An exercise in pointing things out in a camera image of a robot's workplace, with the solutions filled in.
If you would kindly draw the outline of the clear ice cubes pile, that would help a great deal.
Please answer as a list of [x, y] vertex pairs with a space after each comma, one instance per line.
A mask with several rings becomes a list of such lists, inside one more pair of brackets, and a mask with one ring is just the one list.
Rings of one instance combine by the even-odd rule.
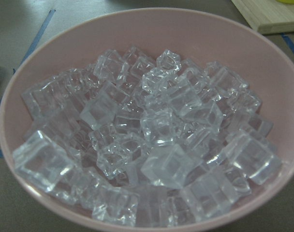
[[214, 61], [107, 50], [22, 94], [15, 171], [93, 219], [174, 227], [230, 211], [282, 166], [248, 83]]

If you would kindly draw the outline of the pink bowl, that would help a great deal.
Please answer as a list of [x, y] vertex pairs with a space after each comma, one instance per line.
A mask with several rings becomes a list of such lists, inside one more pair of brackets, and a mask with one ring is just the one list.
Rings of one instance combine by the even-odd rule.
[[84, 67], [109, 48], [136, 45], [156, 57], [168, 48], [200, 64], [230, 67], [263, 101], [260, 112], [273, 121], [268, 138], [283, 159], [280, 172], [221, 217], [170, 228], [204, 232], [236, 221], [272, 199], [294, 175], [294, 64], [271, 41], [230, 19], [186, 9], [144, 8], [97, 17], [36, 49], [11, 78], [0, 105], [0, 146], [10, 170], [12, 151], [23, 143], [31, 117], [20, 95], [31, 85], [71, 67]]

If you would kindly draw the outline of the wooden cutting board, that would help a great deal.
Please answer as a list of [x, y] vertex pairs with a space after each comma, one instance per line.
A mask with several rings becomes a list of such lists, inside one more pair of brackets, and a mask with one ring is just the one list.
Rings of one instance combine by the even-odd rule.
[[232, 0], [232, 3], [260, 34], [294, 32], [294, 4], [278, 0]]

